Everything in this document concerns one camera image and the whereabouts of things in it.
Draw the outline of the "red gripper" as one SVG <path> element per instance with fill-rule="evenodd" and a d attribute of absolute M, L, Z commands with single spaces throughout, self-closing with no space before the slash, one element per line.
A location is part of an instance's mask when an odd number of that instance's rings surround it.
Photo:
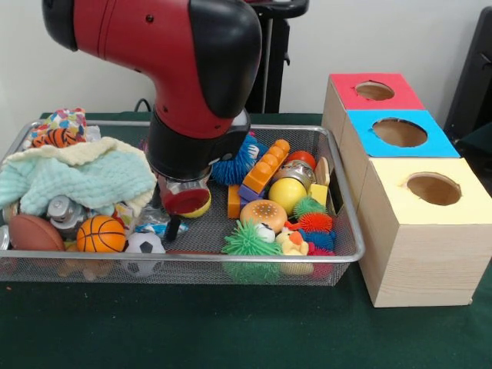
<path fill-rule="evenodd" d="M 166 226 L 165 239 L 174 241 L 181 226 L 181 219 L 177 214 L 185 214 L 198 210 L 210 198 L 208 186 L 203 181 L 173 181 L 170 178 L 160 178 L 156 185 L 151 206 L 161 208 L 172 214 Z"/>

